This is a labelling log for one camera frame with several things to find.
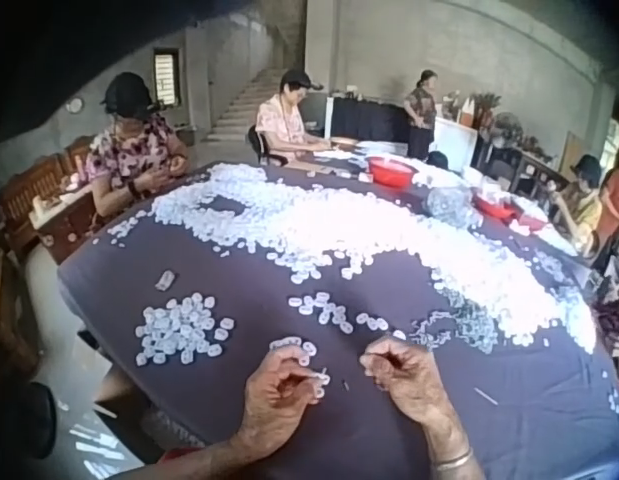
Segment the wall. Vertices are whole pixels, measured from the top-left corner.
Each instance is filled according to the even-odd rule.
[[[333,20],[319,13],[334,9],[330,27]],[[309,41],[315,37],[323,41]],[[331,78],[333,88],[353,84],[367,96],[401,99],[431,68],[440,77],[438,97],[453,90],[502,95],[499,111],[518,115],[551,155],[560,157],[568,131],[587,137],[600,65],[502,2],[314,0],[307,40],[309,73]]]
[[[102,72],[76,94],[84,101],[80,113],[71,114],[62,106],[44,125],[1,143],[0,187],[37,158],[60,152],[77,137],[105,128],[109,119],[100,102],[118,73],[138,73],[153,91],[155,48],[180,49],[182,104],[164,115],[172,126],[191,125],[200,138],[247,83],[269,66],[274,46],[253,10],[201,22],[148,44]]]

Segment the floor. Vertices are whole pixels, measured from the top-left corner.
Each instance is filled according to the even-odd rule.
[[[191,149],[194,167],[213,161],[255,161],[244,143],[200,143]],[[57,266],[42,246],[24,265],[44,354],[35,380],[49,386],[58,412],[58,437],[50,457],[32,462],[38,478],[105,479],[140,466],[140,461],[111,435],[94,413],[93,398],[110,364],[76,333],[82,322],[65,306],[57,283]]]

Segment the black cap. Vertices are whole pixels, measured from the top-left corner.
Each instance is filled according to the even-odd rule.
[[[583,155],[580,161],[571,167],[573,173],[579,178],[585,180],[589,187],[598,188],[600,186],[600,177],[602,177],[602,167],[600,162],[593,155]]]
[[[116,75],[107,87],[102,103],[107,113],[142,121],[148,120],[158,110],[142,77],[132,72]]]
[[[311,90],[322,90],[324,88],[322,85],[311,83],[309,75],[307,75],[307,73],[303,72],[302,70],[287,70],[280,79],[280,90],[282,90],[285,85],[288,85],[290,83],[295,83],[300,85],[301,87]]]

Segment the dark shirt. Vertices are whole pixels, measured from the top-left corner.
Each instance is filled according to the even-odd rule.
[[[433,128],[436,125],[436,101],[429,92],[422,87],[417,87],[413,92],[407,95],[406,99],[416,115],[422,117],[425,122],[425,128]],[[416,126],[413,118],[409,119],[411,126]]]

